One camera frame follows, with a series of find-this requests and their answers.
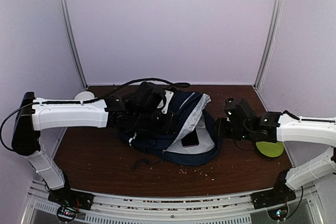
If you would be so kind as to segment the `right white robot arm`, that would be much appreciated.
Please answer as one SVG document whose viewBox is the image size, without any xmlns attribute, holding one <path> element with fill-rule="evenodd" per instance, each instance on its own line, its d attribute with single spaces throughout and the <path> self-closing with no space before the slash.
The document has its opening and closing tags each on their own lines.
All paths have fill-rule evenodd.
<svg viewBox="0 0 336 224">
<path fill-rule="evenodd" d="M 280 172 L 272 189 L 251 194 L 255 209 L 286 204 L 304 185 L 335 172 L 335 118 L 296 116 L 289 111 L 267 111 L 257 116 L 245 99 L 229 98 L 226 117 L 218 118 L 215 132 L 221 138 L 253 143 L 314 143 L 328 149 L 310 161 Z"/>
</svg>

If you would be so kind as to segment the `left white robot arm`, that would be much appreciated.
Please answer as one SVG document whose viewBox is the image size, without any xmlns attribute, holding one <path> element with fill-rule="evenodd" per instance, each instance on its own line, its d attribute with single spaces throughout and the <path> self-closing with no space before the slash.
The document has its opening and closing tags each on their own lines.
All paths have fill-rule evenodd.
<svg viewBox="0 0 336 224">
<path fill-rule="evenodd" d="M 16 115 L 12 151 L 25 156 L 44 179 L 49 194 L 60 205 L 78 202 L 68 178 L 45 153 L 39 142 L 42 130 L 58 127 L 115 128 L 128 133 L 145 130 L 173 134 L 177 115 L 169 111 L 174 93 L 143 81 L 134 93 L 95 97 L 81 93 L 73 100 L 46 100 L 25 93 Z"/>
</svg>

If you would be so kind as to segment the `navy blue backpack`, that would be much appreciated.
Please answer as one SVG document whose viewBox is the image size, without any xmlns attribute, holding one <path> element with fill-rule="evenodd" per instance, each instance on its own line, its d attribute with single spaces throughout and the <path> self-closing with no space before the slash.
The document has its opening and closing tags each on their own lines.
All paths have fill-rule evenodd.
<svg viewBox="0 0 336 224">
<path fill-rule="evenodd" d="M 202 166 L 213 160 L 221 150 L 222 140 L 214 130 L 215 120 L 205 110 L 211 98 L 206 93 L 179 91 L 169 105 L 178 118 L 174 134 L 159 134 L 144 130 L 125 133 L 118 138 L 126 145 L 183 166 Z M 181 139 L 196 130 L 199 145 L 183 147 Z"/>
</svg>

